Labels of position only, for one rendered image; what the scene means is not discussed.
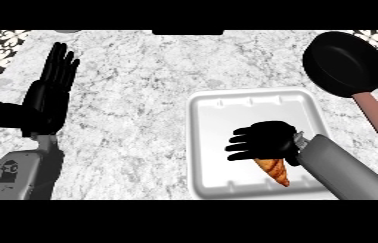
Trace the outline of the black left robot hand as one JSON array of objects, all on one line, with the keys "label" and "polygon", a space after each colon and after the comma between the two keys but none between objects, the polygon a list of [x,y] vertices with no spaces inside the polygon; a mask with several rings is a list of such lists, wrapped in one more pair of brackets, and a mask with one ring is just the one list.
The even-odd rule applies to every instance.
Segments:
[{"label": "black left robot hand", "polygon": [[23,137],[54,135],[63,127],[69,91],[79,60],[64,43],[53,44],[39,79],[30,83],[22,104],[0,102],[0,128],[16,128]]}]

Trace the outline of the white square tray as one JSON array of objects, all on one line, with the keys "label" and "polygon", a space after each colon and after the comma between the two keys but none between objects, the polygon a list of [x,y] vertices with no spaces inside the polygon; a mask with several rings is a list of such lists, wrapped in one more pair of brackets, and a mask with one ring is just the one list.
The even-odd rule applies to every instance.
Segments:
[{"label": "white square tray", "polygon": [[330,134],[311,93],[299,87],[212,90],[186,105],[187,188],[196,199],[333,199],[301,167],[289,166],[281,186],[250,160],[230,161],[233,131],[259,121],[283,121],[305,138]]}]

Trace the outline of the black appliance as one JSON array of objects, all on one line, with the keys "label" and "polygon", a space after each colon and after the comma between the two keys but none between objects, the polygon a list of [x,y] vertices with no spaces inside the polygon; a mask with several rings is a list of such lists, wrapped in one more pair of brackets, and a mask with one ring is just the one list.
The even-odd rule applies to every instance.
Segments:
[{"label": "black appliance", "polygon": [[221,36],[222,30],[200,30],[200,29],[153,29],[152,33],[153,35],[188,35],[188,36]]}]

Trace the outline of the brown croissant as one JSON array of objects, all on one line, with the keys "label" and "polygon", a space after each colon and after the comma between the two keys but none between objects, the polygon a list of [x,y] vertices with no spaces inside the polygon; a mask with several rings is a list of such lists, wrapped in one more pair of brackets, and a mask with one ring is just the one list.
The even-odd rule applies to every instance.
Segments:
[{"label": "brown croissant", "polygon": [[281,159],[255,159],[255,163],[267,175],[274,179],[274,181],[283,185],[289,186],[289,180],[286,175],[286,168]]}]

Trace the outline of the black and white patterned tile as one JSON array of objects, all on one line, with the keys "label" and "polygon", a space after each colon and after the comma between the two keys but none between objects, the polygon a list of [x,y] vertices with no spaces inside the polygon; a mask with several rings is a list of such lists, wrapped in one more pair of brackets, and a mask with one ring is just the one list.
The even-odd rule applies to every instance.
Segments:
[{"label": "black and white patterned tile", "polygon": [[0,74],[13,60],[28,35],[29,30],[0,30]]},{"label": "black and white patterned tile", "polygon": [[378,49],[378,30],[354,30],[352,35]]}]

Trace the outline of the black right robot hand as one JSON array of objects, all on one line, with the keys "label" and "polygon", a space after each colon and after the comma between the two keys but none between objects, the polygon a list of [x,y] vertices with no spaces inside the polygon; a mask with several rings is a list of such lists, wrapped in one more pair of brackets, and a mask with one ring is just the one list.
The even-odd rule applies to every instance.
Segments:
[{"label": "black right robot hand", "polygon": [[290,166],[298,166],[295,134],[295,127],[283,121],[262,121],[237,128],[224,148],[230,152],[227,160],[283,159]]}]

